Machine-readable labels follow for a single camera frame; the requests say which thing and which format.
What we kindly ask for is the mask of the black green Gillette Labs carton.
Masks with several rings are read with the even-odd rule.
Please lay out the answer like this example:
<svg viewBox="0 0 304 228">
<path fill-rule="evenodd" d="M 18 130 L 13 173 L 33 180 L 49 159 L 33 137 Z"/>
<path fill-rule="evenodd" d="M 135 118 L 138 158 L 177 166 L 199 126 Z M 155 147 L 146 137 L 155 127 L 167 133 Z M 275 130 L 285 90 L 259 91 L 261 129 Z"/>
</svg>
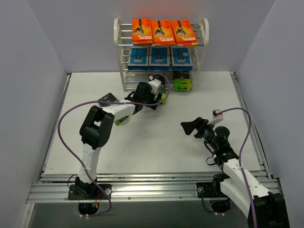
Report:
<svg viewBox="0 0 304 228">
<path fill-rule="evenodd" d="M 154 97 L 154 101 L 155 102 L 162 101 L 161 104 L 165 105 L 166 101 L 163 101 L 165 97 L 166 97 L 165 84 L 161 84 L 161 86 L 159 87 L 159 90 L 158 90 L 157 94 Z"/>
</svg>

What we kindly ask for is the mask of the Harry's blade cartridge pack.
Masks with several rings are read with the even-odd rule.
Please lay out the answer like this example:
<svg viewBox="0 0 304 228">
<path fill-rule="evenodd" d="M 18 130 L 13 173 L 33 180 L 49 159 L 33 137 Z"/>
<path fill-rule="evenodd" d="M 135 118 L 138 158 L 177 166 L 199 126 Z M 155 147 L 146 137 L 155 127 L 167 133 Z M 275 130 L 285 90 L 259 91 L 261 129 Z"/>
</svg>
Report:
<svg viewBox="0 0 304 228">
<path fill-rule="evenodd" d="M 149 48 L 149 69 L 153 71 L 169 71 L 170 49 L 169 47 Z"/>
</svg>

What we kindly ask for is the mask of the grey Harry's box blue razor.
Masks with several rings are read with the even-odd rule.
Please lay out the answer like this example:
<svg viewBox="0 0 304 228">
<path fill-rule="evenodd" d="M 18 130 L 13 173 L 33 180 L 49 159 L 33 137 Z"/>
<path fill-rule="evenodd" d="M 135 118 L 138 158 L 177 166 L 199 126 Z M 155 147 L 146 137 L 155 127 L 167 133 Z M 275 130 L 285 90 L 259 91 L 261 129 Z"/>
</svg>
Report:
<svg viewBox="0 0 304 228">
<path fill-rule="evenodd" d="M 171 48 L 172 71 L 191 71 L 193 68 L 190 49 L 188 47 Z"/>
</svg>

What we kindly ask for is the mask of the small orange Gillette razor box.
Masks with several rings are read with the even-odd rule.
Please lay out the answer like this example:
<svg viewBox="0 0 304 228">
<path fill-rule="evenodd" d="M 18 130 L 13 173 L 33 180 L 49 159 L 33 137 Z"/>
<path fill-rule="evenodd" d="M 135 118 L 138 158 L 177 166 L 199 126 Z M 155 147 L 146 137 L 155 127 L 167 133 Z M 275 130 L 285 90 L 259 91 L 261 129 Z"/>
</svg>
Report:
<svg viewBox="0 0 304 228">
<path fill-rule="evenodd" d="M 132 43 L 136 45 L 150 45 L 153 43 L 150 18 L 132 19 Z"/>
</svg>

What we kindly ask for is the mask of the orange Gillette Fusion5 razor box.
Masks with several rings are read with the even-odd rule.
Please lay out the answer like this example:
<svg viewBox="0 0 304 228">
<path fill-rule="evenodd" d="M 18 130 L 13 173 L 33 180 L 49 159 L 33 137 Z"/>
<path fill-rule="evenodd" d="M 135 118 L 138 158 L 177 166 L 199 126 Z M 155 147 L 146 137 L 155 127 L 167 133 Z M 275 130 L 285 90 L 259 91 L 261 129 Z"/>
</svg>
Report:
<svg viewBox="0 0 304 228">
<path fill-rule="evenodd" d="M 177 46 L 195 46 L 198 44 L 196 35 L 189 20 L 171 20 L 171 27 Z"/>
</svg>

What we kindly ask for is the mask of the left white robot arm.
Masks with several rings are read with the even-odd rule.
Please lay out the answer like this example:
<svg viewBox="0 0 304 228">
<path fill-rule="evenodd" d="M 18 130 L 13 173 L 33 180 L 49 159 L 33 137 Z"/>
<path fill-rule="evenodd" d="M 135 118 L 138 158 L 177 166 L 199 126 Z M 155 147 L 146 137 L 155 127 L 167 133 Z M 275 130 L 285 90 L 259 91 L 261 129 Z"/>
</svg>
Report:
<svg viewBox="0 0 304 228">
<path fill-rule="evenodd" d="M 148 83 L 140 82 L 135 91 L 121 101 L 105 107 L 92 106 L 81 128 L 83 153 L 80 172 L 75 186 L 84 199 L 91 199 L 97 192 L 97 164 L 101 148 L 108 142 L 114 122 L 141 111 L 143 106 L 155 110 L 162 93 L 161 81 L 154 79 Z"/>
</svg>

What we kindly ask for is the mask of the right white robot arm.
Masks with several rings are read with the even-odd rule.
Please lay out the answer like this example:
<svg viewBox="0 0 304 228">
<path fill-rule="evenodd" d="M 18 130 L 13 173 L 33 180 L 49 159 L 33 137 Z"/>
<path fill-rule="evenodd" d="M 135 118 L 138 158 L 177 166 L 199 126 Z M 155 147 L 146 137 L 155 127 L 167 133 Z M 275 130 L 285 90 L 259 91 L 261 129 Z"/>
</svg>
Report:
<svg viewBox="0 0 304 228">
<path fill-rule="evenodd" d="M 285 199 L 262 185 L 241 163 L 233 151 L 224 126 L 215 127 L 207 119 L 198 117 L 182 122 L 186 135 L 196 131 L 195 138 L 203 139 L 212 149 L 215 164 L 221 169 L 213 177 L 212 193 L 227 196 L 246 216 L 250 228 L 288 228 L 290 226 Z"/>
</svg>

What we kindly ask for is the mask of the white chrome-bar shelf rack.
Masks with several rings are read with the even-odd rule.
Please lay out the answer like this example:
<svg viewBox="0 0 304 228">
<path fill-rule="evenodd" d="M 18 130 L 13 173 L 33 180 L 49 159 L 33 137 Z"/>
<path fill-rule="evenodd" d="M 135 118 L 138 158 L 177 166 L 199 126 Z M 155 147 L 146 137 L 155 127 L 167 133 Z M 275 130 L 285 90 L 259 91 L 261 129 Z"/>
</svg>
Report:
<svg viewBox="0 0 304 228">
<path fill-rule="evenodd" d="M 132 42 L 132 24 L 115 19 L 114 45 L 123 90 L 135 90 L 139 82 L 148 82 L 152 73 L 165 74 L 169 79 L 169 86 L 174 89 L 179 79 L 177 72 L 188 73 L 188 82 L 182 89 L 191 90 L 193 76 L 202 69 L 209 48 L 209 21 L 201 19 L 198 24 L 191 26 L 198 41 L 196 45 L 135 45 Z"/>
</svg>

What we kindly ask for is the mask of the aluminium rail base frame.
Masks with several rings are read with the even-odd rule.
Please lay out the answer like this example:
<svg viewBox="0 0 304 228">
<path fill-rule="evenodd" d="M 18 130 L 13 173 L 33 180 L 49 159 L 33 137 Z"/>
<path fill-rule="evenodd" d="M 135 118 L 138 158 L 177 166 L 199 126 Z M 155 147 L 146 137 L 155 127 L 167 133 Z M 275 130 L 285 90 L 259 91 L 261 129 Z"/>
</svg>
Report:
<svg viewBox="0 0 304 228">
<path fill-rule="evenodd" d="M 211 119 L 212 109 L 244 107 L 236 77 L 231 72 L 194 75 L 193 92 L 170 92 L 166 105 L 144 109 L 126 125 L 114 126 L 109 143 L 101 151 L 98 181 L 112 185 L 112 202 L 197 201 L 197 182 L 210 182 L 220 170 L 208 166 L 210 153 L 200 140 L 186 136 L 180 122 L 197 116 Z M 119 73 L 72 73 L 64 90 L 62 112 L 78 103 L 112 92 L 125 97 Z M 90 106 L 71 112 L 62 123 L 66 143 L 81 154 L 79 128 Z M 248 120 L 242 112 L 225 114 L 222 125 L 230 129 L 229 142 L 236 152 L 246 135 Z M 279 180 L 270 177 L 255 129 L 243 153 L 245 165 L 274 193 L 282 193 Z M 32 184 L 27 203 L 76 203 L 68 200 L 66 181 L 80 164 L 61 144 L 54 131 L 40 182 Z"/>
</svg>

